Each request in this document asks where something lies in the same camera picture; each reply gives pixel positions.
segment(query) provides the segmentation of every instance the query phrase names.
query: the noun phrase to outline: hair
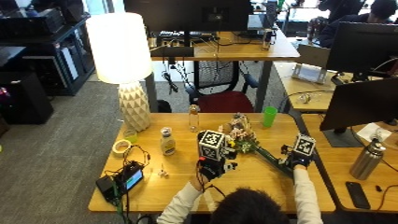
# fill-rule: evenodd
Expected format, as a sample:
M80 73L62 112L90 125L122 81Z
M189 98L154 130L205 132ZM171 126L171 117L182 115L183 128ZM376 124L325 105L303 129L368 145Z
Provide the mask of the hair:
M396 0L374 0L370 6L370 12L382 20L386 20L395 14Z
M281 206L262 190L237 189L218 203L210 224L289 224Z

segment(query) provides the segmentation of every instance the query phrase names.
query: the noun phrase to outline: white lamp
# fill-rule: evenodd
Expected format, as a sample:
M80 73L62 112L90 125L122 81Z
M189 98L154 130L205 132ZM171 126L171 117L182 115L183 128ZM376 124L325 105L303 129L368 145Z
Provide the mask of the white lamp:
M98 79L120 84L124 123L140 132L150 123L140 80L152 73L142 17L136 13L108 13L92 16L85 24Z

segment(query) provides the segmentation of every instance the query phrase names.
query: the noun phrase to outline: person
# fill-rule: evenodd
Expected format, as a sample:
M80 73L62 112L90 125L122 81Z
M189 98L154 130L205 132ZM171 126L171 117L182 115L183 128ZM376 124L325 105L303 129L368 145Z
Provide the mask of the person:
M285 164L294 169L294 201L298 224L321 224L321 212L307 166L313 157L294 152ZM222 165L202 165L198 176L193 175L182 190L173 197L159 217L158 224L181 224L189 214L194 201L202 193L202 186L225 173ZM209 224L289 224L279 205L261 190L237 189L219 202Z
M370 13L360 15L347 15L330 23L322 30L318 41L322 48L331 48L334 36L341 21L363 22L363 23L391 23L388 17L395 14L395 0L374 0L370 6Z
M322 0L318 5L321 11L330 11L327 23L333 23L346 15L358 14L364 1L360 0Z

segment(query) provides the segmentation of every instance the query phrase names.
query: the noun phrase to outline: white sleeve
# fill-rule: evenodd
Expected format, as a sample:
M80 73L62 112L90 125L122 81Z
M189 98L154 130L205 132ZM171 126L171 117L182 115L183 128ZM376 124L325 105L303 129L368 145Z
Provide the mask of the white sleeve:
M161 216L157 219L158 224L181 224L194 206L194 201L201 195L190 182L186 183L183 189L178 191L171 199L170 204L166 205Z
M322 224L321 211L309 172L294 170L294 200L297 224Z

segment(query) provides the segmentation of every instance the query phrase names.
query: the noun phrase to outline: lamp shade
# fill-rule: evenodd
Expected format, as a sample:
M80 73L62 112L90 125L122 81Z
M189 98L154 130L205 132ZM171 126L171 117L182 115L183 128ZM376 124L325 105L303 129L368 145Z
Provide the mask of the lamp shade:
M141 15L108 13L85 24L98 79L124 84L148 77L152 60Z

